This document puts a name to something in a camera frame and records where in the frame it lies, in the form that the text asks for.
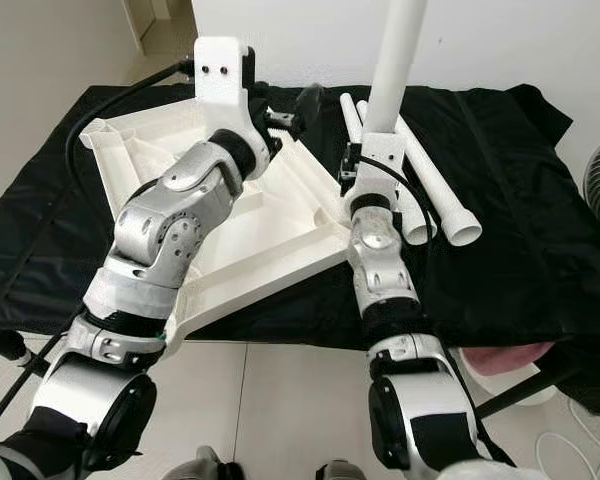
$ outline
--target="white cable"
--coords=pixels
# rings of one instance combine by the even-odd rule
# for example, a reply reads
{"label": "white cable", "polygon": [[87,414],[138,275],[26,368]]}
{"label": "white cable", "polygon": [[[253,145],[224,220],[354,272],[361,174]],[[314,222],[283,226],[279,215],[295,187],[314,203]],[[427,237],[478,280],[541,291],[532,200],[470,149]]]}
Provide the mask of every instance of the white cable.
{"label": "white cable", "polygon": [[[584,424],[582,419],[575,412],[574,401],[571,399],[569,400],[569,411],[571,412],[573,419],[578,423],[578,425],[580,425],[580,428],[582,428],[585,431],[585,433],[587,434],[587,436],[596,445],[598,445],[600,447],[600,440],[598,440],[596,438],[596,436],[591,432],[591,430],[589,430],[589,428]],[[569,440],[565,436],[560,435],[559,433],[555,433],[555,432],[544,432],[543,434],[539,435],[538,438],[536,439],[536,461],[538,462],[538,466],[540,467],[540,470],[547,478],[551,479],[549,474],[544,469],[542,455],[540,454],[540,445],[542,443],[542,440],[544,440],[545,438],[548,438],[548,437],[557,438],[558,440],[561,440],[563,443],[565,443],[569,447],[571,447],[571,449],[573,449],[576,452],[576,454],[580,457],[580,459],[584,462],[585,466],[587,467],[587,470],[589,470],[589,475],[591,475],[591,480],[600,480],[600,464],[598,465],[598,468],[596,468],[594,470],[593,466],[591,465],[591,462],[589,462],[589,460],[587,459],[585,454],[582,453],[582,450],[580,450],[580,448],[578,448],[571,440]]]}

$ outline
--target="white wall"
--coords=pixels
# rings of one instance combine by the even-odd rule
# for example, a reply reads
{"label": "white wall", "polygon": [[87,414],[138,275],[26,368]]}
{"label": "white wall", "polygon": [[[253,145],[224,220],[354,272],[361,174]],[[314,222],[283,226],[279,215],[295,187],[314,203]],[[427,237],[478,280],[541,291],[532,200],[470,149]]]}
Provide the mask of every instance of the white wall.
{"label": "white wall", "polygon": [[78,96],[137,54],[121,0],[0,0],[0,195]]}
{"label": "white wall", "polygon": [[[387,0],[192,0],[200,35],[256,50],[277,85],[370,83]],[[576,182],[600,142],[600,0],[430,0],[410,84],[540,87],[574,119],[558,146]]]}
{"label": "white wall", "polygon": [[151,0],[158,20],[169,20],[178,9],[179,0]]}
{"label": "white wall", "polygon": [[135,35],[142,38],[157,16],[154,12],[153,2],[151,0],[124,0],[124,3],[127,15],[133,22]]}

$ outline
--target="white mounting bracket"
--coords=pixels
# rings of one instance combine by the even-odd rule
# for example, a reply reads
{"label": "white mounting bracket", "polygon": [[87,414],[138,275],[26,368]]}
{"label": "white mounting bracket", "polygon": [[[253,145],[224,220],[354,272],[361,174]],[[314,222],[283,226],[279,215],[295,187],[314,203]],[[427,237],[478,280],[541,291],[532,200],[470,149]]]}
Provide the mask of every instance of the white mounting bracket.
{"label": "white mounting bracket", "polygon": [[[363,157],[375,160],[389,167],[401,177],[404,159],[404,141],[395,133],[367,133],[362,139]],[[369,193],[386,197],[391,202],[391,209],[397,209],[395,178],[379,168],[360,162],[356,173],[356,182],[344,197],[345,212],[351,214],[351,202],[361,195]]]}
{"label": "white mounting bracket", "polygon": [[232,130],[251,147],[256,168],[247,177],[264,173],[271,155],[249,115],[249,96],[243,87],[243,62],[249,48],[233,37],[200,37],[193,47],[196,100],[202,108],[207,136],[219,128]]}

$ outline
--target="white plastic tray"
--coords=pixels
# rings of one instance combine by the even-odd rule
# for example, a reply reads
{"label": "white plastic tray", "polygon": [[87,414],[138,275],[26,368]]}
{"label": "white plastic tray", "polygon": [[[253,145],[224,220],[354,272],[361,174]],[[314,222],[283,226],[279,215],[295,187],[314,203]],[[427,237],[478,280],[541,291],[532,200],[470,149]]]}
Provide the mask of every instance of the white plastic tray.
{"label": "white plastic tray", "polygon": [[[350,225],[340,187],[301,142],[271,133],[284,147],[262,177],[245,183],[191,263],[167,324],[167,355],[189,333],[345,261]],[[193,99],[97,119],[80,139],[95,154],[116,216],[205,134]]]}

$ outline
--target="white vertical pole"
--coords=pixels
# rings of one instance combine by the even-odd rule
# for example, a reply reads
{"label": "white vertical pole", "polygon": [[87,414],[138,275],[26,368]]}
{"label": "white vertical pole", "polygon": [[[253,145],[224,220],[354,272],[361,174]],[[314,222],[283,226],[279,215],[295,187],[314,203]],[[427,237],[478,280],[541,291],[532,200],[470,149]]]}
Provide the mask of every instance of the white vertical pole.
{"label": "white vertical pole", "polygon": [[363,136],[394,132],[426,6],[426,0],[391,0]]}

